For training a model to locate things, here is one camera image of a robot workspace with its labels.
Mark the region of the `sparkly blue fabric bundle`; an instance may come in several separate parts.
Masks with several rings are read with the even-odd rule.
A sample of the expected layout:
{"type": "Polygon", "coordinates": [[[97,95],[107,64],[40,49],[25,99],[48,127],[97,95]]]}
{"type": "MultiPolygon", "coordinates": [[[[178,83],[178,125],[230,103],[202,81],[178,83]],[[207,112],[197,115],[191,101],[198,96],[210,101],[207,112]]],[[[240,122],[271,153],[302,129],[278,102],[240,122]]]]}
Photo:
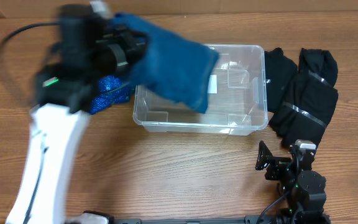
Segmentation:
{"type": "Polygon", "coordinates": [[[134,93],[135,85],[112,75],[106,76],[98,83],[98,92],[91,102],[89,113],[96,114],[113,105],[127,103],[134,93]]]}

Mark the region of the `blue denim jeans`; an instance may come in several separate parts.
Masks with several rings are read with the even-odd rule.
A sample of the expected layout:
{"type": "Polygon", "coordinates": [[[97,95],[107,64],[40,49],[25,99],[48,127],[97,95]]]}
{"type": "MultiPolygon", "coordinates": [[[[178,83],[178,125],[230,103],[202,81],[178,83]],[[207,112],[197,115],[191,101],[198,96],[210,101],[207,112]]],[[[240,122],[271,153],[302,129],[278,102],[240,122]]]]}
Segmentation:
{"type": "Polygon", "coordinates": [[[124,24],[147,36],[145,55],[129,70],[127,79],[162,98],[183,103],[197,113],[208,109],[208,85],[219,53],[203,44],[133,14],[120,12],[111,23],[124,24]]]}

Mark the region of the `large black taped garment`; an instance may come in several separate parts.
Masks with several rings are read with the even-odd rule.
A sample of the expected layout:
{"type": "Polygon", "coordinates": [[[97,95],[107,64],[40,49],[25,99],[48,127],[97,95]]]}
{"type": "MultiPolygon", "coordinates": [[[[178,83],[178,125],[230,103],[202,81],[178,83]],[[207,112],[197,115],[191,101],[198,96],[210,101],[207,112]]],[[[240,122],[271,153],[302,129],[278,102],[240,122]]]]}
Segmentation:
{"type": "Polygon", "coordinates": [[[298,69],[269,122],[282,138],[282,146],[297,140],[320,144],[336,109],[337,76],[337,62],[330,51],[301,49],[298,69]]]}

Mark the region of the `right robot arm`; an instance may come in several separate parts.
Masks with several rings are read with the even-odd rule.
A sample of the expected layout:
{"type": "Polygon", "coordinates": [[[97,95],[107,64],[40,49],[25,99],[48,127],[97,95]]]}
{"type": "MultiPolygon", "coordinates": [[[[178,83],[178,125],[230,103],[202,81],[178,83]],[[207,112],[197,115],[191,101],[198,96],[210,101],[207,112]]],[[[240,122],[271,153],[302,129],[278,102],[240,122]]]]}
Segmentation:
{"type": "Polygon", "coordinates": [[[266,170],[265,179],[277,181],[279,198],[268,205],[256,223],[330,223],[324,214],[326,178],[312,170],[316,145],[297,140],[291,157],[276,157],[259,142],[256,170],[266,170]]]}

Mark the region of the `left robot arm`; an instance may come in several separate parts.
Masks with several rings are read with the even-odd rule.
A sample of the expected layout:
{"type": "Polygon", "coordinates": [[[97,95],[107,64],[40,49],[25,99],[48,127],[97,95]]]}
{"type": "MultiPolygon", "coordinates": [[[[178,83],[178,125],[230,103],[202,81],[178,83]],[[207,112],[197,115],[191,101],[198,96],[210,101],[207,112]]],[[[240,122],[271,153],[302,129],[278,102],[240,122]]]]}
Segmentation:
{"type": "Polygon", "coordinates": [[[60,41],[34,80],[29,149],[7,223],[65,223],[76,152],[90,121],[100,79],[123,75],[145,54],[142,34],[109,25],[102,1],[60,8],[60,41]]]}

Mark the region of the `clear plastic storage bin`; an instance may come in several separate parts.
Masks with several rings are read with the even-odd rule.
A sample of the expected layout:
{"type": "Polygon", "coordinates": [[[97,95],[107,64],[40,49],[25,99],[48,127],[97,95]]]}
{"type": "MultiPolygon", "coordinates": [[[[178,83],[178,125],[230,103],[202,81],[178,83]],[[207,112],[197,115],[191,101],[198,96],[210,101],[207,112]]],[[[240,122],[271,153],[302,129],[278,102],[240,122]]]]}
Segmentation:
{"type": "Polygon", "coordinates": [[[213,133],[247,136],[268,123],[264,50],[259,45],[211,44],[219,52],[212,75],[218,93],[208,109],[195,113],[138,86],[133,120],[150,132],[213,133]]]}

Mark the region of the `small black folded garment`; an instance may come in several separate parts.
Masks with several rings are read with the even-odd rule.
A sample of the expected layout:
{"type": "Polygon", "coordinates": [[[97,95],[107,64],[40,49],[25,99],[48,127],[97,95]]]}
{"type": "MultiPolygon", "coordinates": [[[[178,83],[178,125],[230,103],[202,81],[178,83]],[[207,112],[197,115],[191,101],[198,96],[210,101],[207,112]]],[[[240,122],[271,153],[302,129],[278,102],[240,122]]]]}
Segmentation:
{"type": "Polygon", "coordinates": [[[265,51],[265,78],[267,87],[267,109],[274,113],[281,105],[287,85],[297,73],[295,62],[284,56],[280,47],[265,51]]]}

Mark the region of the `white label in bin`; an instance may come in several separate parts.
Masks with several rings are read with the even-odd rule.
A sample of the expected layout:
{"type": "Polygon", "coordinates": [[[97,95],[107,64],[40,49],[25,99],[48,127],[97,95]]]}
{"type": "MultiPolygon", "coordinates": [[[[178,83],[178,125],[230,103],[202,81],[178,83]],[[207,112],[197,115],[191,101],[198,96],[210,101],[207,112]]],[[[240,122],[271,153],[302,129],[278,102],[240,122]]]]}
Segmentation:
{"type": "Polygon", "coordinates": [[[218,93],[217,75],[211,75],[208,83],[208,94],[218,93]]]}

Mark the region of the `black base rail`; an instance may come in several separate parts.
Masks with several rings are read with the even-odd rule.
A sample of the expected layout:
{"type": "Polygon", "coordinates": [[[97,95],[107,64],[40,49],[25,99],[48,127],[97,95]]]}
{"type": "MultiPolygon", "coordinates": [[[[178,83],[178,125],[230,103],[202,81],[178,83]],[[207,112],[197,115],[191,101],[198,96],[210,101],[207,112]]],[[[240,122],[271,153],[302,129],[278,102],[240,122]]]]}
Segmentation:
{"type": "Polygon", "coordinates": [[[240,218],[201,218],[201,219],[164,219],[141,220],[139,218],[114,219],[114,224],[256,224],[258,215],[240,218]]]}

